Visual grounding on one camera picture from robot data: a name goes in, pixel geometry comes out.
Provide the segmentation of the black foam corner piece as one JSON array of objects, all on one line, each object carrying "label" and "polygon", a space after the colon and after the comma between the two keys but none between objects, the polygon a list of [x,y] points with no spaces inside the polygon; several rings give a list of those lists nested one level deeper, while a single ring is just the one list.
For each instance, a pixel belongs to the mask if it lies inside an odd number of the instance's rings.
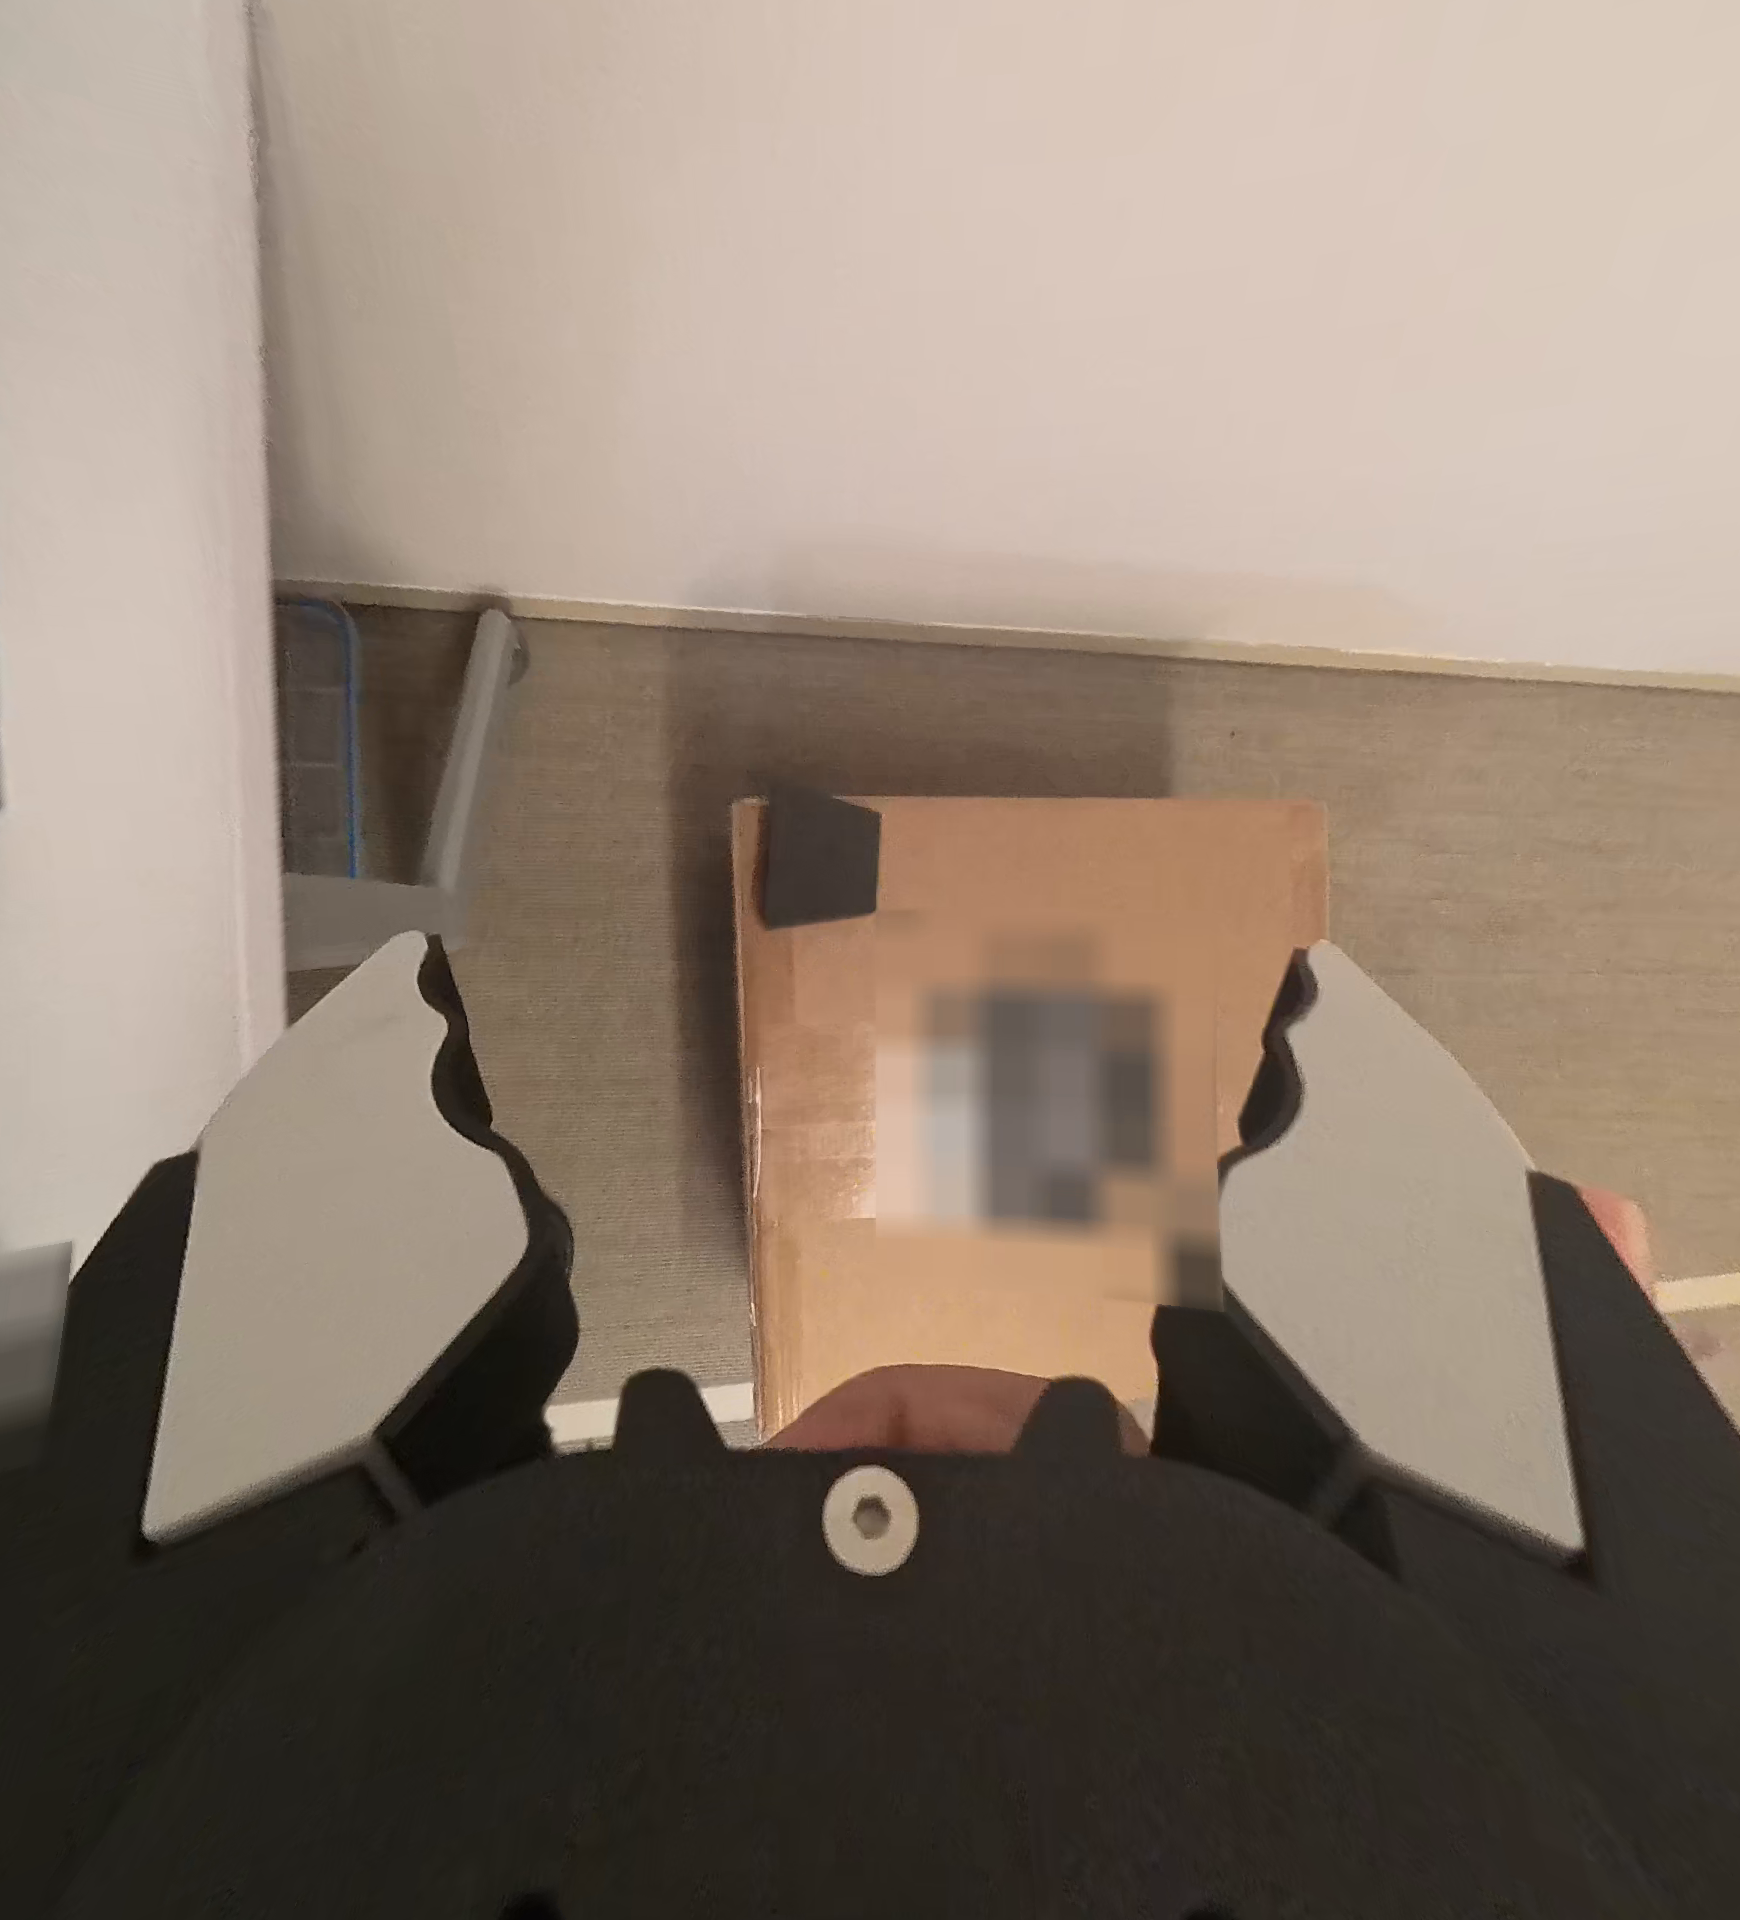
[{"label": "black foam corner piece", "polygon": [[881,810],[777,786],[763,804],[761,921],[768,932],[857,923],[881,901]]}]

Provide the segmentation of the brown cardboard box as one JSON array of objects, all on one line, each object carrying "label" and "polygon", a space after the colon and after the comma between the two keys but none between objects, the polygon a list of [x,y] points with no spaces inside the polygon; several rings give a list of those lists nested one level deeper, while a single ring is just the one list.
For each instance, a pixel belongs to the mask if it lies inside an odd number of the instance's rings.
[{"label": "brown cardboard box", "polygon": [[1155,1398],[1152,1308],[1241,1144],[1327,812],[1292,800],[848,797],[790,844],[865,914],[777,923],[732,810],[758,1410],[885,1363]]}]

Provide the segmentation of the grey metal desk leg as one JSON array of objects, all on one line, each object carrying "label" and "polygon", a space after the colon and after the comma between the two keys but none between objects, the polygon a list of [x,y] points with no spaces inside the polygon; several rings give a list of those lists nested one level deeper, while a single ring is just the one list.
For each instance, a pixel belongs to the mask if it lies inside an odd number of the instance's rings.
[{"label": "grey metal desk leg", "polygon": [[468,935],[478,844],[501,762],[515,690],[529,670],[520,620],[502,606],[478,612],[457,690],[448,752],[430,807],[414,880],[283,875],[286,972],[347,972],[405,932],[448,952]]}]

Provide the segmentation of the person's right hand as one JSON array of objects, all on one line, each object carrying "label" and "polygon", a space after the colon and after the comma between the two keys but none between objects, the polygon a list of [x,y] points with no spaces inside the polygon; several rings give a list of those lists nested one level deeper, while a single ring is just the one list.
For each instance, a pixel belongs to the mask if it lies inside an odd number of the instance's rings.
[{"label": "person's right hand", "polygon": [[1005,1455],[1051,1381],[970,1363],[885,1363],[799,1411],[777,1451]]}]

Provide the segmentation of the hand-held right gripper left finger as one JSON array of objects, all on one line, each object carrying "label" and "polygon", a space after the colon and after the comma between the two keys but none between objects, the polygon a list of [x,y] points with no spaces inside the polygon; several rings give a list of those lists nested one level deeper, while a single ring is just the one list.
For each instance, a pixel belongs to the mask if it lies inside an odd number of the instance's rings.
[{"label": "hand-held right gripper left finger", "polygon": [[444,944],[392,938],[198,1140],[143,1537],[350,1468],[410,1510],[544,1458],[571,1273],[568,1213],[496,1133]]}]

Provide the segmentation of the clear plastic organiser box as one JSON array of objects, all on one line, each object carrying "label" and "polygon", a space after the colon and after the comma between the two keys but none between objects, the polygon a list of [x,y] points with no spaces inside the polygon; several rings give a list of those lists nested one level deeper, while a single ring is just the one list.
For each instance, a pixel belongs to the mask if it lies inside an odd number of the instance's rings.
[{"label": "clear plastic organiser box", "polygon": [[273,691],[286,873],[361,879],[361,637],[345,604],[273,602]]}]

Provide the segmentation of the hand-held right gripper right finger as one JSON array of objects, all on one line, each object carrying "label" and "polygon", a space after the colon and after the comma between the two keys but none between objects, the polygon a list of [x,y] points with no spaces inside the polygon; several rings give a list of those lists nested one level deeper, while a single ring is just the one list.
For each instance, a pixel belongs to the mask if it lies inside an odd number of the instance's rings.
[{"label": "hand-held right gripper right finger", "polygon": [[1534,1555],[1584,1551],[1530,1158],[1327,940],[1270,1004],[1214,1259],[1152,1319],[1155,1455],[1318,1524],[1403,1490]]}]

